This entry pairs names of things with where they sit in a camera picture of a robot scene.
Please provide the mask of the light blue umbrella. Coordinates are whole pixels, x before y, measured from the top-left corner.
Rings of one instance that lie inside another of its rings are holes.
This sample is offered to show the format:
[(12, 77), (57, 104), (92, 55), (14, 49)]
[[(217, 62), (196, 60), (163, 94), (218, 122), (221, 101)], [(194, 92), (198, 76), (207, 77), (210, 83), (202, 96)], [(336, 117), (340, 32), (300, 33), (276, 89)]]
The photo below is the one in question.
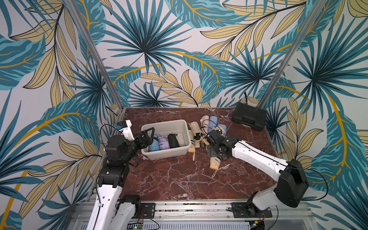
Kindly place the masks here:
[(159, 150), (160, 150), (159, 138), (158, 138), (158, 135), (154, 135), (153, 143), (149, 146), (149, 151), (153, 152), (153, 151), (159, 151)]

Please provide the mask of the lavender umbrella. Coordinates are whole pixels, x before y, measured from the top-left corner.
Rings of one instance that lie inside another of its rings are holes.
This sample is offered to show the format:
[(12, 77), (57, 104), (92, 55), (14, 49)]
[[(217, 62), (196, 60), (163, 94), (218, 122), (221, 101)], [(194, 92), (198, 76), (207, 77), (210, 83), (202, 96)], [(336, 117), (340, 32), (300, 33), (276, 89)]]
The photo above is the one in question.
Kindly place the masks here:
[(158, 135), (160, 150), (170, 149), (168, 138), (165, 135)]

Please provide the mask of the beige plastic storage box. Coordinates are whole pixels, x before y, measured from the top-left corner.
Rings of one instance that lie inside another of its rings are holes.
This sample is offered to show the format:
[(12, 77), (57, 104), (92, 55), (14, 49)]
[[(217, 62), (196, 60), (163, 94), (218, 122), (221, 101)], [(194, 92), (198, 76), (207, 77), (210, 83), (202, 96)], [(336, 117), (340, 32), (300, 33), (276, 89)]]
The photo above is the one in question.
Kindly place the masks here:
[(145, 124), (141, 130), (153, 128), (154, 142), (141, 151), (149, 160), (187, 154), (192, 145), (187, 122), (183, 119)]

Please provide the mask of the black umbrella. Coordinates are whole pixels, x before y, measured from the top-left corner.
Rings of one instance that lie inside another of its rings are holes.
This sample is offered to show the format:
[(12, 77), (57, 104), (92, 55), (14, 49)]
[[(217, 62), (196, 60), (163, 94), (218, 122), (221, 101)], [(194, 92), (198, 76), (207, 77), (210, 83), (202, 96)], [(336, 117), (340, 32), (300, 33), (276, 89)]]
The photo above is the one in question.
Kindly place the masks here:
[(169, 134), (168, 137), (167, 137), (168, 142), (169, 142), (169, 146), (170, 146), (171, 149), (180, 147), (177, 136), (178, 136), (177, 134)]

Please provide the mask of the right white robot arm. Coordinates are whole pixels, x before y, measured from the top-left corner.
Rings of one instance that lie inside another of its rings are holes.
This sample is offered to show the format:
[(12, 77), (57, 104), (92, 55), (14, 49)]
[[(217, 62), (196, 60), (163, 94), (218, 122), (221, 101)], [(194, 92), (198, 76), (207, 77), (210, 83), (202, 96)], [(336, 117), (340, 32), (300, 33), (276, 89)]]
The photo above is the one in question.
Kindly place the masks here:
[(267, 154), (235, 136), (224, 137), (212, 130), (205, 139), (219, 157), (234, 157), (245, 161), (270, 176), (276, 184), (264, 191), (253, 193), (246, 203), (232, 203), (235, 218), (269, 218), (270, 207), (286, 205), (297, 208), (309, 187), (302, 164), (293, 159), (286, 161)]

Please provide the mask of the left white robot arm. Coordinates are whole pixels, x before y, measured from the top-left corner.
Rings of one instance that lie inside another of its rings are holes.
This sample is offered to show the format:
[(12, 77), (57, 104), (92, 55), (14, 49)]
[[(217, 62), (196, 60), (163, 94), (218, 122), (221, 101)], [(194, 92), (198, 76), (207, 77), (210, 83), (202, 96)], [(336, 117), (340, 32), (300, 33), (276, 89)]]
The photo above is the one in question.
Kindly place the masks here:
[(124, 131), (108, 139), (106, 158), (96, 181), (97, 198), (88, 230), (125, 230), (130, 220), (140, 213), (140, 196), (119, 197), (129, 173), (129, 161), (139, 150), (153, 143), (154, 131), (153, 127), (136, 135)]

